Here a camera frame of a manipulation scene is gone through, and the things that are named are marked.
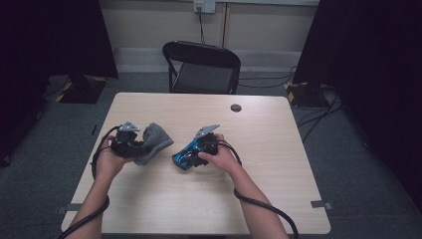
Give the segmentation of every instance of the forearm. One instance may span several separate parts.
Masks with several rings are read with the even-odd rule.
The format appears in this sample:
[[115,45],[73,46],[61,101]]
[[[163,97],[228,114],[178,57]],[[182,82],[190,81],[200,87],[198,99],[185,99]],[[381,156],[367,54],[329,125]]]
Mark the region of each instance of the forearm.
[[[243,167],[235,167],[229,175],[241,195],[271,204]],[[243,201],[241,206],[253,238],[289,238],[276,213]]]
[[[85,217],[101,208],[106,201],[106,196],[110,186],[111,179],[96,180],[71,225],[77,223],[81,219],[84,219]],[[102,223],[103,214],[100,214],[73,232],[67,238],[101,238]]]

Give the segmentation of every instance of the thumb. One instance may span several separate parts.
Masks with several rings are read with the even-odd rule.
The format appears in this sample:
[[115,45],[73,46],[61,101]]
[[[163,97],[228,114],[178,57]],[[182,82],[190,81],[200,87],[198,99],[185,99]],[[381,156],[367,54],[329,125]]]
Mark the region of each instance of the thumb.
[[213,155],[206,153],[206,152],[199,152],[198,156],[202,159],[207,160],[207,161],[212,161],[212,159],[213,159]]

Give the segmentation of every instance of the wall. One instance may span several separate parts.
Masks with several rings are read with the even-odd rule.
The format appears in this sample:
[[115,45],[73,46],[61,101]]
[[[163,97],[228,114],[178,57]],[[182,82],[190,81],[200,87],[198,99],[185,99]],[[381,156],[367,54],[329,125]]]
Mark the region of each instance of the wall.
[[[302,51],[317,0],[240,1],[217,2],[215,14],[202,15],[206,44],[231,50]],[[100,2],[114,48],[161,48],[173,40],[200,42],[192,1]]]

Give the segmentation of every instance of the wall outlet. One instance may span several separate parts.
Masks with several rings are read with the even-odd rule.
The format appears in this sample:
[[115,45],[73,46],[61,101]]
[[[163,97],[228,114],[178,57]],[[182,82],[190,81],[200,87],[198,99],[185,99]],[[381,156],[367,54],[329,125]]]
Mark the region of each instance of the wall outlet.
[[193,1],[193,12],[215,13],[215,0]]

